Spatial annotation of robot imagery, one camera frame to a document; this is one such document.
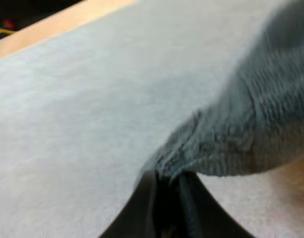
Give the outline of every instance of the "table surface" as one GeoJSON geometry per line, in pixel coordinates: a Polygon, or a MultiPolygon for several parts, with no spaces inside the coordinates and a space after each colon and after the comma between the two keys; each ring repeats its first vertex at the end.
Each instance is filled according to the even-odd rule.
{"type": "Polygon", "coordinates": [[[85,0],[0,40],[0,58],[104,16],[135,0],[85,0]]]}

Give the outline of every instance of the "red object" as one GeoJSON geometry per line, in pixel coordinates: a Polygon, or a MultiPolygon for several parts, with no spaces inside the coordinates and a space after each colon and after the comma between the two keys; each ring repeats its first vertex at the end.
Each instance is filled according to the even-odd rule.
{"type": "Polygon", "coordinates": [[[10,20],[10,19],[6,19],[3,21],[3,25],[7,28],[10,29],[14,29],[15,28],[15,24],[10,20]]]}

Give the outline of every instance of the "wooden table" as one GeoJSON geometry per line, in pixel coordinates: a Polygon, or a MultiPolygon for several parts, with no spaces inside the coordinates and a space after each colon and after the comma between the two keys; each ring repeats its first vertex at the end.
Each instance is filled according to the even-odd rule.
{"type": "Polygon", "coordinates": [[[0,40],[0,58],[111,13],[135,0],[85,0],[0,40]]]}

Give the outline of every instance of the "dark background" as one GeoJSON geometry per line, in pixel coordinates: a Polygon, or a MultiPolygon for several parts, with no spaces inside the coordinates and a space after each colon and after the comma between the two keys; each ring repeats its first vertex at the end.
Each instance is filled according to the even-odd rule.
{"type": "Polygon", "coordinates": [[[79,1],[81,0],[0,0],[0,21],[11,19],[19,30],[79,1]]]}

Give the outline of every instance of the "gray towel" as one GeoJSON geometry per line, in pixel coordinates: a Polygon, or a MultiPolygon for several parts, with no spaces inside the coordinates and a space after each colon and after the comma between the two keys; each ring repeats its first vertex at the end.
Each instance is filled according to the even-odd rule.
{"type": "Polygon", "coordinates": [[[304,158],[304,0],[281,9],[211,105],[143,166],[174,178],[261,173],[304,158]]]}

